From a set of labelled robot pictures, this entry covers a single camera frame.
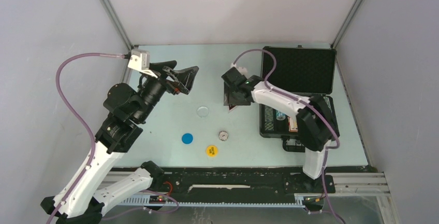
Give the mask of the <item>clear round dealer button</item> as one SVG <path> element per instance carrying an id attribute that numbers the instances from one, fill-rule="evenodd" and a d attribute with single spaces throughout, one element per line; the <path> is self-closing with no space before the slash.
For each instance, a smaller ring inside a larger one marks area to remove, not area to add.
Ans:
<path id="1" fill-rule="evenodd" d="M 206 107 L 206 106 L 200 106 L 200 107 L 197 109 L 196 113 L 197 113 L 197 115 L 198 115 L 200 118 L 205 118 L 205 117 L 207 117 L 207 116 L 209 115 L 210 110 L 209 110 L 209 108 Z"/>

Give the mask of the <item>triangular all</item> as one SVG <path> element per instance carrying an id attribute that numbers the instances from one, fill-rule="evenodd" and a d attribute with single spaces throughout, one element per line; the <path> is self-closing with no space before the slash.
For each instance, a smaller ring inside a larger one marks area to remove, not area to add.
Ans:
<path id="1" fill-rule="evenodd" d="M 237 109 L 237 108 L 240 107 L 240 106 L 235 106 L 235 105 L 231 105 L 231 104 L 229 104 L 227 107 L 228 107 L 228 113 L 230 113 L 231 111 Z"/>

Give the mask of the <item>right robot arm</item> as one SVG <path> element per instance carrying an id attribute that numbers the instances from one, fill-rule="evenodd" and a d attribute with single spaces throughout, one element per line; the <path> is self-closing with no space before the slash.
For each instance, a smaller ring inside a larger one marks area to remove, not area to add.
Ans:
<path id="1" fill-rule="evenodd" d="M 280 89 L 259 76 L 247 78 L 232 66 L 221 78 L 227 96 L 234 106 L 258 103 L 278 110 L 295 119 L 299 141 L 305 147 L 305 162 L 301 185 L 308 192 L 321 185 L 321 175 L 326 166 L 328 150 L 340 146 L 334 116 L 321 95 L 306 97 Z"/>

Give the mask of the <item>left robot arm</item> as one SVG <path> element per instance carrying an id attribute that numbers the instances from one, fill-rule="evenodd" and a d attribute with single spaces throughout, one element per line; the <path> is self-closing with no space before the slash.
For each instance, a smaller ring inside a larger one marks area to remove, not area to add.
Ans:
<path id="1" fill-rule="evenodd" d="M 131 149 L 142 134 L 141 125 L 164 93 L 189 94 L 199 68 L 176 70 L 176 61 L 151 63 L 142 73 L 137 89 L 126 83 L 114 85 L 104 107 L 109 114 L 92 137 L 92 147 L 75 177 L 58 195 L 46 197 L 41 207 L 57 223 L 99 223 L 116 205 L 143 191 L 158 191 L 164 171 L 152 161 L 134 173 L 100 189 L 108 172 Z"/>

